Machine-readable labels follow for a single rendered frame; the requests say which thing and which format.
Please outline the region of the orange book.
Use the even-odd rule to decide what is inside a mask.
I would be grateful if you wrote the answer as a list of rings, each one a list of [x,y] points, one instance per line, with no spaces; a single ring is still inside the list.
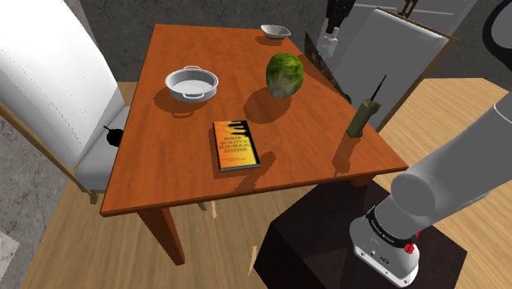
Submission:
[[[213,123],[220,172],[256,168],[260,160],[246,120]]]

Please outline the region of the black round object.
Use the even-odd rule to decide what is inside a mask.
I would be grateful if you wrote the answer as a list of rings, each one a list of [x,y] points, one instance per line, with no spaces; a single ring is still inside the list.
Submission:
[[[119,147],[124,131],[122,129],[111,129],[107,126],[104,126],[104,128],[108,130],[107,142],[114,147]]]

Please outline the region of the dark robot stand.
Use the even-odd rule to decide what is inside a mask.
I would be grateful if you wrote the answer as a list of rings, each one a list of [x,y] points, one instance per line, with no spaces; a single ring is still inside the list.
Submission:
[[[371,182],[320,184],[274,219],[254,268],[267,289],[399,289],[354,254],[350,222],[388,196]],[[435,227],[421,231],[418,276],[404,289],[455,289],[466,250]]]

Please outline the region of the olive walkie-talkie with black antenna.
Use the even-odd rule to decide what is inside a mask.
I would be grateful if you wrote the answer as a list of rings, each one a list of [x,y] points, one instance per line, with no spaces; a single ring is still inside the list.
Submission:
[[[349,126],[346,129],[346,133],[350,138],[359,138],[363,135],[363,129],[365,125],[368,123],[370,117],[375,114],[378,109],[381,107],[377,101],[375,101],[375,97],[377,96],[378,91],[382,87],[383,82],[385,81],[386,76],[384,76],[374,91],[372,97],[370,99],[364,99],[357,112],[355,113],[353,119],[351,120]]]

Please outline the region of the green cabbage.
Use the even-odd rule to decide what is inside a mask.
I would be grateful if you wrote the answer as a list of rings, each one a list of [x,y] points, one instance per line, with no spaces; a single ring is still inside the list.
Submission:
[[[266,68],[266,84],[271,95],[283,99],[295,94],[304,80],[302,62],[291,53],[273,55]]]

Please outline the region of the white bowl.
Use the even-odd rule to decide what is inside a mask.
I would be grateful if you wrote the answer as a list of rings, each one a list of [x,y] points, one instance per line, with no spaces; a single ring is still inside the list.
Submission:
[[[285,39],[291,36],[291,32],[281,25],[261,25],[260,28],[269,39]]]

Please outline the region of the white cushioned wooden chair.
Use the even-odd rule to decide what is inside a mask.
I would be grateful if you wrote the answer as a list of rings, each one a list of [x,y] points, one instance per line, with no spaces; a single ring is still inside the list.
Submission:
[[[0,115],[91,203],[107,189],[130,111],[98,47],[64,0],[0,0]]]
[[[437,63],[459,42],[416,21],[376,8],[332,70],[358,108],[377,94],[368,124],[380,131]]]

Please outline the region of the brown wooden table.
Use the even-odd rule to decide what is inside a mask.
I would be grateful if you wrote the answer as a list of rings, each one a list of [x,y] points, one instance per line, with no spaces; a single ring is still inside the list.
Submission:
[[[371,127],[359,139],[345,130],[354,108],[304,64],[301,89],[275,99],[265,69],[276,53],[299,55],[288,39],[260,30],[157,24],[140,73],[100,213],[137,213],[175,264],[183,264],[170,209],[272,190],[375,176],[406,169],[405,161]],[[214,73],[219,84],[206,103],[174,101],[165,78],[188,65]],[[246,120],[261,164],[221,172],[213,123]]]

